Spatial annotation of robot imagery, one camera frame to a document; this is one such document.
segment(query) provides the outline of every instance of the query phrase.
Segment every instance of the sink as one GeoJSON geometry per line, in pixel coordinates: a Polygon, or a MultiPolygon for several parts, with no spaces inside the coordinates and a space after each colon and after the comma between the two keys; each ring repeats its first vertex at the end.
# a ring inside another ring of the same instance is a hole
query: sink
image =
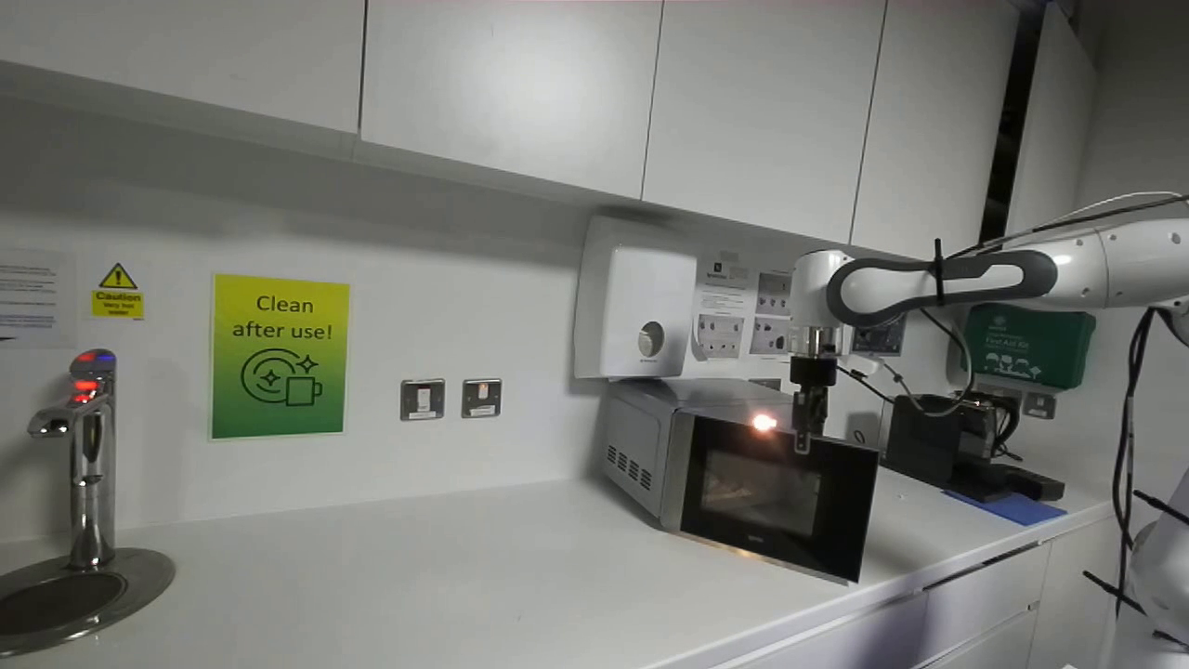
{"type": "Polygon", "coordinates": [[[165,596],[174,560],[155,551],[117,551],[105,570],[66,558],[0,577],[0,658],[85,640],[165,596]]]}

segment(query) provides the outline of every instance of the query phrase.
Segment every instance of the tap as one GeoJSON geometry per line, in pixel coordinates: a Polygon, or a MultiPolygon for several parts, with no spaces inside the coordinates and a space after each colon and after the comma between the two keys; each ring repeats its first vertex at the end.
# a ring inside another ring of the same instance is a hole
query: tap
{"type": "Polygon", "coordinates": [[[71,360],[66,406],[32,421],[34,437],[71,443],[71,570],[97,572],[117,558],[117,352],[71,360]]]}

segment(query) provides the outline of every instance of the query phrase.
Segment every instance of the yellow warning label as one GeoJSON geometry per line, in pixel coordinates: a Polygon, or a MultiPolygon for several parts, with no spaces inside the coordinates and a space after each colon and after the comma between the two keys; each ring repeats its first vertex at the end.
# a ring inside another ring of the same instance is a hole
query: yellow warning label
{"type": "Polygon", "coordinates": [[[101,280],[101,288],[91,292],[91,316],[147,319],[143,286],[124,264],[111,264],[111,270],[101,280]]]}
{"type": "Polygon", "coordinates": [[[91,316],[97,316],[97,319],[147,319],[147,298],[97,288],[97,292],[91,292],[91,316]]]}
{"type": "Polygon", "coordinates": [[[111,270],[101,280],[101,288],[143,288],[143,286],[124,264],[111,264],[111,270]]]}

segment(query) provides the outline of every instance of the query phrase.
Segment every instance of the white countertop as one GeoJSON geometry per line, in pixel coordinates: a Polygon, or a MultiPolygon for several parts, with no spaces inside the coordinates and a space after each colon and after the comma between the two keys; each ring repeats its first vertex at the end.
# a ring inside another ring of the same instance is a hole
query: white countertop
{"type": "MultiPolygon", "coordinates": [[[[13,669],[710,665],[1108,514],[1060,504],[1016,529],[882,469],[858,583],[658,532],[601,484],[139,532],[124,547],[178,560],[173,589],[13,669]]],[[[3,547],[0,570],[39,558],[3,547]]]]}

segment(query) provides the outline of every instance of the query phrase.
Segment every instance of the green sign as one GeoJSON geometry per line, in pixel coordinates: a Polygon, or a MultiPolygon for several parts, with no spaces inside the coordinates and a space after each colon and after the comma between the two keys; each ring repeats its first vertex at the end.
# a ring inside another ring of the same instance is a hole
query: green sign
{"type": "Polygon", "coordinates": [[[341,432],[345,281],[216,280],[216,437],[341,432]]]}

